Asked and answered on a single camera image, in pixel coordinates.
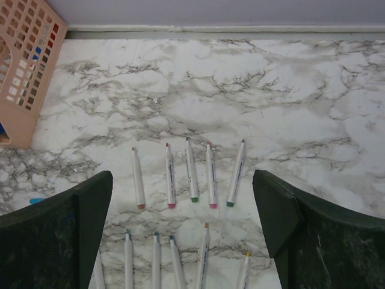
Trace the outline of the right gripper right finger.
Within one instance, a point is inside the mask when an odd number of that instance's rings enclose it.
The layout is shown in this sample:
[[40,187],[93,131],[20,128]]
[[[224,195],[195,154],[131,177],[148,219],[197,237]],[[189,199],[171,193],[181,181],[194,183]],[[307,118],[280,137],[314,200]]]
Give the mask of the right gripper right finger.
[[384,288],[384,219],[256,170],[253,191],[282,288]]

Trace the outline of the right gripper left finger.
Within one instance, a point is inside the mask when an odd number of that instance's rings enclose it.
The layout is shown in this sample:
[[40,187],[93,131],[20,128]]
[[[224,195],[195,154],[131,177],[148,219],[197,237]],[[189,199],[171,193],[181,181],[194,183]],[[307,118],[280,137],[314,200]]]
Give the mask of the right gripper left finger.
[[1,288],[88,288],[112,173],[1,216]]

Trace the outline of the blue pen cap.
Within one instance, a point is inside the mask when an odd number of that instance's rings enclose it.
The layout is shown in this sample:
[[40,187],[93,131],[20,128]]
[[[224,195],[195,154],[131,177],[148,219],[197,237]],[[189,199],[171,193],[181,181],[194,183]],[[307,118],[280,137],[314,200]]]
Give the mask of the blue pen cap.
[[29,202],[30,202],[30,204],[36,204],[36,203],[39,203],[43,200],[44,200],[44,198],[32,198],[29,200]]

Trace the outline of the yellow cap marker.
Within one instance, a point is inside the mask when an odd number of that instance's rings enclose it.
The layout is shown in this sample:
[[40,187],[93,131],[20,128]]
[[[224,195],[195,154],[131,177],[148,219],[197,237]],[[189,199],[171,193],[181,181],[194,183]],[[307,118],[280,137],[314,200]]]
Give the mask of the yellow cap marker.
[[250,251],[245,254],[244,262],[240,268],[236,289],[246,289],[250,272]]

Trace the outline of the teal cap marker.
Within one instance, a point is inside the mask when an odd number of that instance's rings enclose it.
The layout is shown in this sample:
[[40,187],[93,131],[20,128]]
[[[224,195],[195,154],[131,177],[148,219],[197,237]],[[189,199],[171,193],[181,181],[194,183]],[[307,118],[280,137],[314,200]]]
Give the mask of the teal cap marker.
[[133,243],[130,230],[125,232],[125,289],[134,288]]

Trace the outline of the peach cap marker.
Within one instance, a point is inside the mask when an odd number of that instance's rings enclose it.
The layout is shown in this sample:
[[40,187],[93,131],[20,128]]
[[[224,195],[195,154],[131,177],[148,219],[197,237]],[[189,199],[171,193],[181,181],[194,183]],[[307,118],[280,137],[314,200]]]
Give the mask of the peach cap marker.
[[134,178],[135,195],[139,210],[145,209],[146,201],[144,195],[143,179],[141,175],[140,159],[135,147],[132,147],[132,172]]

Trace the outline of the light blue marker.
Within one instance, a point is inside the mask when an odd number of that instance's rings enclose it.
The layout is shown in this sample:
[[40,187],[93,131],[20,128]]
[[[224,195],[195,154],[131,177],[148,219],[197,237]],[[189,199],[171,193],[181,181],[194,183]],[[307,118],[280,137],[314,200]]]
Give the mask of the light blue marker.
[[152,288],[161,288],[161,245],[159,243],[158,232],[154,232],[153,234]]

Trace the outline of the brown cap marker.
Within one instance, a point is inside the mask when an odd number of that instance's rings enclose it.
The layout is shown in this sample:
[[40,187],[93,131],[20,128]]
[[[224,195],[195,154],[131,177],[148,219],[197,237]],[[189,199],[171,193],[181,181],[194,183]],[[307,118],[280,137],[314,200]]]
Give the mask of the brown cap marker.
[[205,277],[208,264],[208,250],[209,250],[209,223],[205,223],[205,229],[203,232],[202,243],[199,249],[199,257],[197,260],[197,277],[196,277],[196,289],[202,289],[205,287]]

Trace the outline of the pink cap marker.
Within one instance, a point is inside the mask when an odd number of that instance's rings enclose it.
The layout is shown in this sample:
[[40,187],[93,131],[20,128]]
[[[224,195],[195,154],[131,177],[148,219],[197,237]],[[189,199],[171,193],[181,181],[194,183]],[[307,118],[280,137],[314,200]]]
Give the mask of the pink cap marker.
[[216,209],[218,206],[218,196],[215,180],[214,157],[209,142],[206,144],[206,174],[208,180],[209,207],[211,209]]

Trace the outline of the grey cap marker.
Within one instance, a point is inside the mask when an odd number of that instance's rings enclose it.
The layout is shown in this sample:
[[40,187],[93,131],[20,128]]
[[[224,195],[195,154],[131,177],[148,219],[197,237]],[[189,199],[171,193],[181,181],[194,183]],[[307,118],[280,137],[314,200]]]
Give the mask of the grey cap marker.
[[102,267],[102,261],[100,257],[100,252],[97,252],[96,260],[94,264],[94,278],[96,283],[97,289],[105,289],[105,281],[103,276],[103,267]]

